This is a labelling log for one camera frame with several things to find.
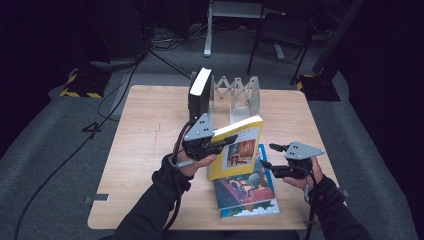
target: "chair leg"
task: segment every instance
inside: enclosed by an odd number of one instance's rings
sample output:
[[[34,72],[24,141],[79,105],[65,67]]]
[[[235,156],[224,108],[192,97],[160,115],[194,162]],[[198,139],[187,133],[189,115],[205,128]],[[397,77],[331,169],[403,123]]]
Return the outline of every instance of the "chair leg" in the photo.
[[[300,66],[302,65],[303,58],[305,58],[307,50],[308,50],[308,47],[305,47],[303,49],[302,57],[300,57],[299,63],[297,64],[297,68],[296,68],[296,71],[294,72],[294,75],[293,75],[293,78],[290,82],[290,85],[293,85],[294,81],[296,80],[297,74],[299,73]]]
[[[250,68],[252,66],[253,55],[255,54],[255,50],[258,49],[258,43],[259,43],[258,37],[255,36],[255,42],[253,43],[252,53],[250,54],[249,65],[247,66],[246,74],[248,74],[248,75],[250,74]]]
[[[299,51],[297,51],[296,57],[294,57],[294,61],[297,60],[297,58],[299,57],[301,51],[302,51],[302,49],[299,49]]]

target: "wire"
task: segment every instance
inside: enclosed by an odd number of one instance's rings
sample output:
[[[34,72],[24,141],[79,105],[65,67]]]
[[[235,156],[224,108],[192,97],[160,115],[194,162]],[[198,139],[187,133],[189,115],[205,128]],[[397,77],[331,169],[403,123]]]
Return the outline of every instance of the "wire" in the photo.
[[[16,228],[15,228],[15,236],[14,236],[14,240],[18,239],[18,235],[19,235],[19,229],[21,227],[22,224],[22,220],[25,216],[26,211],[28,210],[29,206],[31,205],[31,203],[34,201],[35,197],[38,195],[38,193],[44,188],[44,186],[50,181],[50,179],[52,179],[52,177],[66,164],[69,162],[69,160],[72,159],[72,157],[75,156],[75,154],[77,154],[79,152],[79,150],[82,149],[82,147],[84,147],[84,145],[94,136],[94,134],[97,132],[97,130],[99,130],[104,124],[105,122],[110,118],[110,116],[112,116],[112,114],[115,112],[115,110],[118,108],[119,104],[122,102],[125,92],[127,92],[128,87],[130,85],[132,76],[134,74],[135,69],[138,67],[138,65],[140,64],[141,59],[137,62],[137,64],[135,65],[135,67],[133,68],[129,81],[127,83],[127,86],[125,88],[124,94],[121,96],[121,99],[119,100],[118,104],[113,108],[113,110],[109,113],[109,115],[93,130],[93,132],[90,134],[90,136],[88,136],[79,146],[78,148],[71,153],[71,155],[68,156],[68,158],[66,158],[66,160],[64,162],[62,162],[62,164],[59,165],[59,167],[56,168],[56,170],[53,171],[53,173],[51,173],[47,179],[37,188],[37,190],[35,191],[35,193],[31,196],[31,198],[29,199],[29,201],[27,202],[27,204],[25,205],[24,209],[21,212],[21,215],[19,217],[18,223],[16,224]]]
[[[183,135],[186,131],[186,129],[190,126],[190,122],[187,122],[183,129],[180,132],[180,135],[178,136],[177,142],[174,145],[174,150],[172,151],[172,161],[174,163],[177,163],[177,155],[180,152],[179,151],[179,147],[181,146],[181,141],[183,139]],[[169,222],[166,224],[166,226],[163,228],[163,233],[165,233],[166,231],[169,230],[169,228],[172,226],[172,224],[174,223],[175,219],[178,216],[178,212],[180,210],[180,205],[181,205],[181,197],[183,195],[183,193],[181,192],[181,186],[180,186],[180,181],[179,181],[179,174],[178,174],[178,169],[174,168],[174,184],[175,184],[175,188],[177,191],[177,202],[175,204],[175,210],[174,213],[172,214],[171,219],[169,220]]]
[[[117,86],[111,93],[109,93],[105,98],[103,98],[103,100],[102,100],[102,102],[100,102],[100,104],[99,104],[99,106],[97,107],[97,113],[101,116],[101,117],[103,117],[103,118],[108,118],[107,116],[105,116],[105,115],[103,115],[101,112],[100,112],[100,107],[102,106],[102,104],[104,103],[104,101],[107,99],[107,98],[109,98],[114,92],[116,92],[122,85],[124,85],[124,83],[127,81],[127,76],[128,76],[128,73],[131,71],[131,68],[130,69],[128,69],[128,71],[127,71],[127,73],[125,73],[125,77],[124,77],[124,81],[122,81],[122,83],[121,84],[119,84],[119,86]],[[110,120],[110,121],[114,121],[114,122],[119,122],[119,120],[116,120],[116,119],[112,119],[112,118],[108,118],[108,120]]]
[[[301,168],[301,167],[298,167],[298,166],[292,166],[292,167],[294,169],[300,170],[300,171],[306,173],[307,175],[309,175],[312,178],[314,188],[315,188],[315,193],[318,192],[318,183],[317,183],[317,180],[315,179],[313,171],[308,171],[308,170]],[[315,194],[313,196],[311,196],[311,199],[309,200],[309,206],[310,206],[309,207],[309,219],[308,219],[308,229],[306,230],[305,240],[308,240],[311,237],[312,223],[313,223],[314,218],[315,218],[314,209],[313,209],[314,202],[315,202]]]
[[[185,70],[185,69],[183,69],[182,67],[179,67],[179,66],[176,66],[174,63],[172,63],[171,61],[169,61],[169,60],[167,60],[167,59],[164,59],[164,58],[162,58],[162,57],[160,57],[160,56],[158,56],[155,52],[153,52],[152,50],[149,50],[149,52],[151,53],[151,54],[153,54],[153,56],[155,56],[155,57],[157,57],[157,58],[159,58],[161,61],[163,61],[164,63],[166,63],[167,65],[169,65],[170,67],[172,67],[173,69],[175,69],[176,71],[178,71],[179,73],[181,73],[183,76],[185,76],[186,78],[188,78],[188,79],[191,79],[188,75],[189,75],[189,72],[187,71],[187,70]]]
[[[192,33],[191,36],[188,38],[188,39],[191,39],[191,40],[186,40],[186,39],[182,39],[182,38],[168,38],[167,33],[156,33],[155,36],[153,37],[153,39],[150,41],[150,48],[157,50],[157,51],[174,50],[174,49],[180,47],[181,45],[183,45],[185,43],[195,42],[199,38],[206,37],[206,35],[197,36],[197,37],[196,37],[196,35],[198,33],[200,33],[203,29],[205,29],[207,26],[208,26],[208,24],[202,26],[201,28],[196,30],[194,33]],[[160,47],[160,46],[157,45],[157,43],[164,43],[164,42],[168,42],[168,46]]]

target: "person's left hand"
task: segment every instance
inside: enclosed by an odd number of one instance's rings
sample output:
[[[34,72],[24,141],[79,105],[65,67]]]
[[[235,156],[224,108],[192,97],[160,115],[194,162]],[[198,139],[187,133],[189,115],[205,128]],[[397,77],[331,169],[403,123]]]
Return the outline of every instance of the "person's left hand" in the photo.
[[[318,184],[323,179],[324,174],[322,173],[321,166],[318,164],[317,158],[311,157],[311,161],[312,171],[314,172],[314,177]],[[285,177],[283,178],[283,181],[303,190],[305,190],[306,183],[308,183],[309,191],[312,191],[312,189],[314,188],[314,182],[312,181],[312,178],[310,176],[306,178],[306,181],[305,179],[295,179],[291,177]]]
[[[180,146],[178,148],[177,158],[180,162],[192,160],[192,158],[189,157],[186,154],[186,152],[184,151],[182,141],[181,141]],[[194,161],[192,164],[180,168],[180,172],[187,177],[191,177],[197,172],[197,170],[199,168],[209,166],[213,161],[215,161],[215,159],[216,159],[216,154],[208,155],[207,157],[205,157],[205,158],[203,158],[199,161]]]

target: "blue book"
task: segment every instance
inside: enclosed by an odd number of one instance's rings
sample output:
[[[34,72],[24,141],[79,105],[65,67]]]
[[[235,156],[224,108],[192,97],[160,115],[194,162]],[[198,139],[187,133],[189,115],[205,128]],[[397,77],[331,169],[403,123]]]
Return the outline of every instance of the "blue book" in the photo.
[[[266,161],[263,144],[252,173],[213,180],[221,217],[241,217],[278,214],[271,173],[259,160]]]

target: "black cable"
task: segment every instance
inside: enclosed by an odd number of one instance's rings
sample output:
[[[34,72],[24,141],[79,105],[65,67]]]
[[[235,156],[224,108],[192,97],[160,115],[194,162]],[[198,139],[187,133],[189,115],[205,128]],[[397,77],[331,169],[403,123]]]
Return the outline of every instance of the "black cable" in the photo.
[[[314,176],[314,172],[313,171],[308,171],[308,170],[306,170],[304,168],[301,168],[301,167],[298,167],[298,166],[293,166],[293,168],[294,169],[297,169],[297,170],[300,170],[300,171],[306,173],[307,175],[309,175],[312,178],[313,185],[314,185],[314,188],[315,188],[315,193],[318,192],[318,183],[317,183],[317,181],[315,179],[315,176]],[[312,223],[313,223],[314,218],[315,218],[315,213],[314,213],[314,209],[313,209],[313,203],[314,203],[314,200],[315,200],[315,196],[314,195],[311,196],[311,200],[309,201],[309,206],[310,207],[309,207],[308,228],[306,230],[305,240],[308,240],[311,237]]]
[[[69,155],[68,156],[68,158],[66,158],[66,160],[62,163],[62,164],[60,164],[59,165],[59,167],[57,167],[56,168],[56,170],[54,170],[53,171],[53,173],[51,173],[48,177],[47,177],[47,179],[37,188],[37,190],[35,191],[35,193],[31,196],[31,198],[29,199],[29,201],[27,202],[27,204],[25,205],[25,208],[22,210],[22,212],[21,212],[21,215],[20,215],[20,217],[19,217],[19,220],[18,220],[18,223],[16,224],[16,228],[15,228],[15,236],[14,236],[14,240],[17,240],[18,239],[18,235],[19,235],[19,229],[20,229],[20,226],[21,226],[21,224],[22,224],[22,220],[23,220],[23,218],[24,218],[24,216],[25,216],[25,213],[26,213],[26,211],[28,210],[28,208],[29,208],[29,206],[31,205],[31,203],[32,203],[32,201],[34,201],[34,199],[35,199],[35,197],[38,195],[38,193],[44,188],[44,186],[50,181],[50,179],[66,164],[66,163],[68,163],[69,162],[69,160],[71,160],[72,159],[72,157],[73,156],[75,156],[75,154],[77,154],[78,152],[79,152],[79,150],[81,150],[81,148],[94,136],[94,134],[97,132],[97,130],[99,130],[100,129],[100,127],[102,127],[103,126],[103,124],[105,124],[105,122],[108,120],[108,118],[110,118],[110,116],[112,116],[112,114],[115,112],[115,110],[118,108],[118,106],[119,106],[119,104],[122,102],[122,100],[124,99],[124,95],[125,95],[125,92],[127,91],[127,89],[128,89],[128,87],[129,87],[129,85],[130,85],[130,82],[131,82],[131,79],[132,79],[132,76],[133,76],[133,74],[134,74],[134,71],[135,71],[135,69],[138,67],[138,65],[140,64],[140,62],[141,62],[141,59],[140,59],[140,61],[138,61],[137,62],[137,64],[136,64],[136,66],[134,67],[134,69],[132,70],[132,72],[131,72],[131,75],[130,75],[130,78],[129,78],[129,81],[128,81],[128,84],[127,84],[127,86],[126,86],[126,88],[125,88],[125,91],[124,91],[124,94],[122,94],[122,96],[121,96],[121,99],[119,100],[119,102],[118,102],[118,104],[113,108],[113,110],[109,113],[109,115],[107,116],[107,118],[106,119],[104,119],[94,130],[93,130],[93,132],[90,134],[90,136],[88,136],[79,146],[78,146],[78,148],[74,151],[74,152],[72,152],[71,153],[71,155]]]
[[[181,145],[181,141],[183,139],[183,135],[186,131],[186,129],[190,126],[190,122],[187,122],[183,129],[180,132],[180,135],[178,136],[178,140],[174,145],[174,150],[172,152],[172,162],[175,164],[178,164],[178,159],[177,159],[177,155],[179,153],[179,147]],[[180,205],[181,205],[181,198],[183,193],[181,192],[181,186],[180,186],[180,179],[179,179],[179,172],[178,172],[178,168],[174,168],[174,184],[175,184],[175,188],[177,191],[177,202],[175,204],[175,209],[174,209],[174,213],[172,214],[171,219],[169,220],[169,222],[166,224],[166,226],[163,228],[163,233],[165,233],[166,231],[169,230],[169,228],[172,226],[172,224],[174,223],[175,219],[177,218],[178,212],[180,211]]]
[[[101,112],[100,112],[100,107],[102,106],[102,104],[104,103],[104,101],[107,99],[107,98],[109,98],[114,92],[116,92],[122,85],[124,85],[124,83],[127,81],[127,76],[128,76],[128,73],[131,71],[131,68],[130,69],[128,69],[128,71],[127,71],[127,73],[125,73],[125,77],[124,77],[124,81],[122,81],[122,83],[121,84],[119,84],[119,86],[117,86],[111,93],[109,93],[106,97],[104,97],[103,98],[103,100],[100,102],[100,104],[99,104],[99,106],[97,107],[97,113],[101,116],[101,117],[103,117],[103,118],[108,118],[107,116],[105,116],[105,115],[103,115]],[[116,120],[116,119],[112,119],[112,118],[108,118],[108,120],[111,120],[111,121],[114,121],[114,122],[119,122],[119,120]]]
[[[176,71],[178,71],[179,73],[181,73],[183,76],[185,76],[188,79],[191,79],[190,76],[188,76],[188,74],[183,73],[181,70],[177,69],[175,66],[173,66],[172,64],[170,64],[168,61],[160,56],[158,56],[155,52],[153,52],[152,50],[149,50],[149,52],[151,54],[153,54],[153,56],[157,57],[158,59],[160,59],[162,62],[166,63],[167,65],[169,65],[170,67],[172,67],[173,69],[175,69]]]
[[[167,50],[174,50],[177,49],[178,47],[180,47],[183,44],[186,43],[192,43],[197,41],[199,38],[203,38],[205,36],[200,36],[200,37],[195,37],[199,32],[201,32],[202,30],[204,30],[207,27],[207,25],[201,27],[200,29],[196,30],[194,33],[191,34],[191,36],[187,39],[183,39],[183,38],[168,38],[168,34],[167,33],[156,33],[155,35],[159,35],[160,37],[153,37],[153,40],[150,42],[150,48],[157,50],[157,51],[167,51]],[[168,46],[165,47],[161,47],[157,45],[157,42],[168,42]]]
[[[129,63],[109,64],[109,63],[101,62],[101,63],[104,63],[102,65],[95,65],[94,64],[95,61],[92,61],[90,63],[91,63],[91,65],[93,65],[100,72],[114,72],[114,71],[119,71],[119,70],[123,70],[123,69],[127,69],[127,68],[133,67],[134,65],[137,64],[137,61],[140,58],[143,58],[144,57],[144,55],[145,55],[145,53],[143,53],[143,56],[138,57],[138,58],[135,58],[132,62],[129,62]]]

